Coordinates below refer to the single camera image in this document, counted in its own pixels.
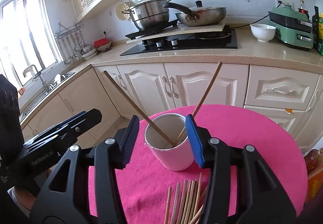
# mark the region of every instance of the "pot lid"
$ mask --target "pot lid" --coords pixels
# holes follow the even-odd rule
[[[137,7],[137,6],[140,6],[140,5],[143,5],[143,4],[146,4],[146,3],[150,3],[150,2],[155,2],[155,1],[160,1],[160,0],[148,0],[148,1],[144,1],[144,2],[141,2],[139,4],[136,4],[136,5],[132,6],[132,7],[130,7],[129,10],[131,10],[131,9]]]

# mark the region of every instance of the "pan handle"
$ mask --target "pan handle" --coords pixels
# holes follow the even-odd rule
[[[174,9],[177,9],[179,11],[182,11],[184,12],[185,14],[187,15],[192,15],[193,14],[193,11],[191,9],[189,9],[188,7],[186,6],[183,6],[183,5],[180,5],[180,4],[175,4],[175,3],[169,3],[169,2],[166,2],[163,7],[165,8],[174,8]]]

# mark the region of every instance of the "power cord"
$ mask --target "power cord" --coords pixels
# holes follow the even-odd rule
[[[281,2],[280,0],[278,0],[278,3],[279,3],[279,5],[278,5],[277,7],[279,7],[279,6],[282,4],[282,2]],[[252,25],[252,24],[255,24],[255,23],[257,23],[257,22],[259,22],[259,21],[261,21],[261,20],[265,19],[265,18],[266,18],[266,17],[268,17],[268,16],[269,16],[269,14],[268,14],[268,15],[266,15],[265,17],[263,17],[263,18],[261,18],[261,19],[259,19],[259,20],[255,21],[255,22],[253,22],[253,23],[246,24],[246,25],[240,25],[240,26],[236,26],[236,27],[231,27],[231,28],[232,28],[232,29],[234,29],[234,28],[240,28],[240,27],[244,27],[244,26]]]

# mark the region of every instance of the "countertop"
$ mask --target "countertop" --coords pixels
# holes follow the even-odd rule
[[[237,29],[236,34],[238,49],[188,49],[120,56],[121,53],[139,42],[113,46],[111,50],[98,53],[87,61],[82,60],[70,69],[69,71],[75,72],[75,74],[63,81],[38,103],[21,122],[21,127],[23,128],[59,91],[92,67],[164,62],[217,63],[222,61],[230,64],[250,64],[323,74],[323,56],[314,49],[309,52],[292,49],[284,46],[276,38],[269,43],[258,42],[249,29]]]

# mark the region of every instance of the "pink towel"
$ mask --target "pink towel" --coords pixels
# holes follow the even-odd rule
[[[191,114],[194,106],[186,106],[164,113]],[[279,125],[253,111],[228,105],[203,105],[195,117],[198,126],[209,130],[211,136],[227,145],[243,148],[254,145],[271,167],[292,201],[297,215],[301,213],[307,190],[307,173],[303,156],[293,138]],[[208,182],[208,169],[200,169],[194,162],[188,169],[174,172],[162,166],[150,149],[144,145],[146,121],[140,122],[140,130],[130,163],[124,170],[116,170],[117,182],[124,212],[129,224],[162,223],[165,217],[167,190],[172,187],[174,203],[176,183],[185,179],[198,179],[203,172],[202,190]],[[89,169],[90,213],[96,213],[94,191],[94,167]],[[231,196],[229,215],[235,214],[236,173],[231,170]]]

